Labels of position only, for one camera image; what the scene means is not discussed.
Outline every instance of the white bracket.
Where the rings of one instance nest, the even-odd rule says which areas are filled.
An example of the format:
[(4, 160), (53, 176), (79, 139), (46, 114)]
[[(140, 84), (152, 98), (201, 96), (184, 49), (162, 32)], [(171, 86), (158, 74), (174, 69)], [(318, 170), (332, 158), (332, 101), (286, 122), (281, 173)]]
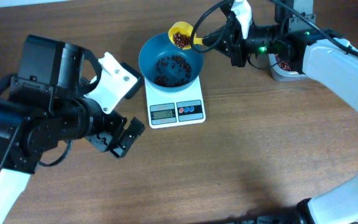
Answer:
[(104, 53), (99, 63), (103, 67), (100, 82), (85, 97), (96, 101), (104, 113), (110, 114), (121, 98), (136, 84), (137, 78), (125, 70), (109, 52)]
[(241, 24), (242, 38), (248, 38), (249, 27), (252, 24), (252, 9), (247, 0), (235, 0), (231, 11), (235, 13)]

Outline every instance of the metal bracket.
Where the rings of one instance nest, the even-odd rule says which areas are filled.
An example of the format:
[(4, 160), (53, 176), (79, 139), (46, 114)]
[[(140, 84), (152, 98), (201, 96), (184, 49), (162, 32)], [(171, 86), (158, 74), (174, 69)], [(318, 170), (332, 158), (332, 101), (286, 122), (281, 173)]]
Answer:
[(313, 0), (293, 0), (293, 8), (306, 15), (313, 13)]
[[(316, 15), (315, 14), (305, 15), (305, 17), (312, 23), (316, 23)], [(288, 23), (288, 32), (289, 33), (298, 32), (298, 31), (302, 31), (302, 30), (308, 30), (308, 29), (310, 29), (310, 26), (295, 16), (292, 17)]]
[(105, 114), (110, 114), (118, 102), (138, 82), (138, 78), (124, 69), (120, 63), (108, 52), (99, 59), (103, 67), (102, 76), (98, 86), (85, 97), (100, 105)]

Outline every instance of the blue bowl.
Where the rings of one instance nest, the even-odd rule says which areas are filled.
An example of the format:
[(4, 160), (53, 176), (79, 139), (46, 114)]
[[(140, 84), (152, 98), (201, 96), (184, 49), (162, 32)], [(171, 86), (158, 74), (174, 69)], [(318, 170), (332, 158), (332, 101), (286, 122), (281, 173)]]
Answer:
[[(191, 73), (190, 78), (187, 78), (186, 72), (183, 68), (180, 68), (177, 63), (170, 60), (164, 60), (168, 62), (166, 67), (159, 65), (162, 75), (167, 77), (167, 85), (174, 85), (174, 83), (181, 82), (184, 78), (187, 84), (177, 87), (165, 87), (154, 83), (155, 77), (161, 76), (159, 71), (155, 68), (157, 62), (164, 58), (171, 58), (173, 55), (179, 55), (183, 57), (187, 63), (190, 64)], [(194, 50), (182, 50), (171, 43), (168, 33), (156, 35), (144, 44), (139, 54), (139, 67), (145, 79), (147, 79), (155, 88), (167, 91), (176, 92), (182, 91), (188, 88), (198, 77), (203, 69), (204, 57), (202, 54), (195, 52)]]

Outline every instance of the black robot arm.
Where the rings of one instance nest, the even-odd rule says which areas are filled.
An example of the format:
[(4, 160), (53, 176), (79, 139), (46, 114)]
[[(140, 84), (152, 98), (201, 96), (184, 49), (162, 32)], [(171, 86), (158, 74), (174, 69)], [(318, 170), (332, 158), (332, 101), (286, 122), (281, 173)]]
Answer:
[[(286, 4), (294, 5), (296, 0), (283, 1)], [(316, 43), (318, 40), (341, 37), (340, 34), (330, 29), (322, 30), (325, 34), (312, 29), (299, 19), (290, 19), (294, 15), (283, 7), (276, 5), (275, 20), (278, 24), (257, 25), (252, 19), (247, 31), (247, 38), (243, 35), (243, 24), (232, 11), (234, 0), (221, 2), (220, 9), (226, 16), (226, 25), (218, 30), (203, 37), (203, 44), (221, 52), (231, 60), (231, 65), (245, 67), (251, 55), (278, 54), (281, 60), (288, 62), (291, 67), (299, 73), (302, 72), (303, 56), (308, 45)], [(305, 15), (311, 21), (316, 20), (316, 15)], [(196, 32), (198, 25), (195, 25), (193, 33)]]
[[(81, 77), (84, 59), (96, 72), (93, 83)], [(133, 68), (123, 67), (138, 78), (126, 93), (131, 98), (143, 82)], [(0, 99), (0, 170), (33, 174), (43, 152), (59, 141), (81, 138), (101, 152), (124, 157), (145, 126), (134, 118), (125, 130), (126, 118), (114, 110), (106, 114), (98, 102), (83, 96), (96, 88), (101, 72), (90, 50), (30, 35), (19, 73), (0, 81), (0, 94), (11, 87), (9, 99)]]

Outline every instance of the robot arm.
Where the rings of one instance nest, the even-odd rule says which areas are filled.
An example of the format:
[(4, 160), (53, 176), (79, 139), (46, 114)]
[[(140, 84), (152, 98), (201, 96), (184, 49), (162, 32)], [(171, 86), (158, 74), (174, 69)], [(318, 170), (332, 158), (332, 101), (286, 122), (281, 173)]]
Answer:
[[(84, 59), (96, 72), (92, 82), (81, 77)], [(59, 164), (72, 140), (124, 157), (145, 126), (134, 118), (125, 130), (127, 119), (114, 108), (142, 85), (139, 73), (109, 53), (98, 60), (82, 47), (30, 35), (19, 73), (0, 82), (0, 94), (11, 86), (9, 99), (0, 99), (0, 223), (38, 165)], [(64, 155), (42, 163), (61, 140), (69, 142)]]
[[(285, 0), (314, 22), (313, 1)], [(203, 38), (203, 44), (231, 59), (232, 66), (244, 67), (251, 54), (278, 54), (300, 74), (322, 83), (358, 112), (358, 53), (348, 40), (331, 30), (324, 34), (312, 29), (282, 7), (276, 6), (277, 25), (257, 26), (246, 0), (223, 1), (220, 7), (226, 25)], [(336, 40), (339, 47), (330, 40)], [(358, 174), (332, 191), (298, 204), (301, 217), (290, 217), (300, 223), (352, 223), (358, 221)], [(260, 217), (264, 223), (286, 223), (286, 218)]]

